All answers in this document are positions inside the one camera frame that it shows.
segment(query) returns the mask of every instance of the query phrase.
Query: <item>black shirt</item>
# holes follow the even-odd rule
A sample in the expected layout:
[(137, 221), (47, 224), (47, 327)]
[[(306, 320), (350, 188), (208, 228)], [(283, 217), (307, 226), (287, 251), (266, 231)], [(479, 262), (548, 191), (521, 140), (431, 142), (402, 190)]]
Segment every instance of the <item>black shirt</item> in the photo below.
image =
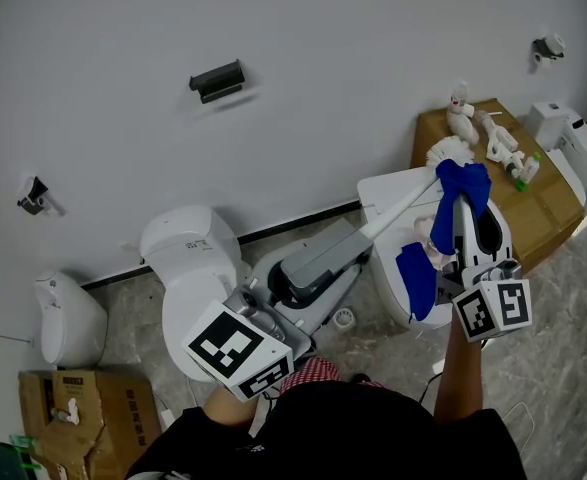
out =
[(255, 439), (209, 420), (199, 407), (187, 409), (129, 478), (172, 471), (194, 479), (526, 478), (494, 410), (438, 425), (399, 393), (332, 381), (284, 393)]

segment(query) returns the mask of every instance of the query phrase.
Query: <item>person's arm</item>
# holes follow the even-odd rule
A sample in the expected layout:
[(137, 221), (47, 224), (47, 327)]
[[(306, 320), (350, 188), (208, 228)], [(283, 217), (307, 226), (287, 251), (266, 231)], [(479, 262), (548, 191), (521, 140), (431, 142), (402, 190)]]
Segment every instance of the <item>person's arm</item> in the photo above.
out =
[(226, 389), (217, 387), (204, 404), (204, 414), (220, 425), (248, 430), (253, 423), (259, 398), (256, 396), (248, 402), (240, 402)]
[(440, 388), (435, 402), (437, 423), (454, 423), (482, 409), (482, 346), (466, 341), (453, 310)]

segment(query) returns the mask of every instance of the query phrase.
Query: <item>blue cloth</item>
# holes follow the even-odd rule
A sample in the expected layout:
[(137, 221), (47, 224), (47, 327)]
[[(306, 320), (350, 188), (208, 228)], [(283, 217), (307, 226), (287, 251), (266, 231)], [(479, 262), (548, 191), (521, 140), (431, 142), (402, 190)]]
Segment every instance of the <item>blue cloth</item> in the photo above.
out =
[(437, 272), (420, 242), (402, 247), (402, 252), (395, 258), (395, 263), (400, 269), (404, 286), (409, 294), (411, 317), (415, 315), (415, 319), (421, 322), (429, 315), (435, 304)]
[(484, 164), (460, 167), (453, 160), (444, 160), (435, 169), (442, 183), (444, 196), (437, 208), (431, 230), (431, 240), (442, 254), (455, 254), (453, 244), (453, 203), (460, 194), (466, 194), (479, 218), (486, 209), (491, 192), (491, 180)]

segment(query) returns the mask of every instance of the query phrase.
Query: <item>plaid shorts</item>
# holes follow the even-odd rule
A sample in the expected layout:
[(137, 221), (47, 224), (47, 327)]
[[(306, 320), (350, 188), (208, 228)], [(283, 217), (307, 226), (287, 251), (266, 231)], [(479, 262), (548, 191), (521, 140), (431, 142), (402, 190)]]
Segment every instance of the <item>plaid shorts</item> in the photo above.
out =
[[(292, 387), (299, 386), (300, 384), (306, 384), (307, 382), (321, 382), (323, 380), (341, 381), (342, 379), (333, 363), (326, 359), (312, 357), (299, 372), (289, 375), (284, 379), (284, 382), (280, 387), (280, 394), (283, 394)], [(360, 384), (384, 388), (379, 382), (360, 382)]]

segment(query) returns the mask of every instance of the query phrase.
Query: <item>tiled floor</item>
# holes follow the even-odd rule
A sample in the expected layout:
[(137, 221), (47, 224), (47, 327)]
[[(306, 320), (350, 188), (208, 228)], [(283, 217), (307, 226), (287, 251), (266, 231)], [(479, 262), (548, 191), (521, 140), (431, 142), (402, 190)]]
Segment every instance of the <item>tiled floor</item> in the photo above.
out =
[[(358, 212), (347, 214), (359, 224)], [(242, 248), (245, 261), (294, 239), (314, 234), (329, 221), (273, 236)], [(583, 229), (529, 276), (533, 296), (531, 327), (499, 338), (483, 353), (485, 406), (495, 408), (522, 449), (531, 480), (581, 479), (587, 471), (587, 221)], [(96, 289), (109, 312), (101, 366), (144, 373), (154, 391), (177, 415), (203, 403), (211, 385), (191, 381), (171, 361), (162, 337), (164, 287), (154, 274)], [(366, 372), (392, 389), (418, 398), (444, 357), (448, 327), (418, 335), (387, 315), (368, 269), (346, 302), (357, 327), (338, 335), (330, 326), (316, 334), (321, 355), (346, 377)], [(425, 399), (432, 410), (437, 382)], [(261, 402), (260, 424), (265, 414)], [(528, 417), (530, 413), (534, 424)]]

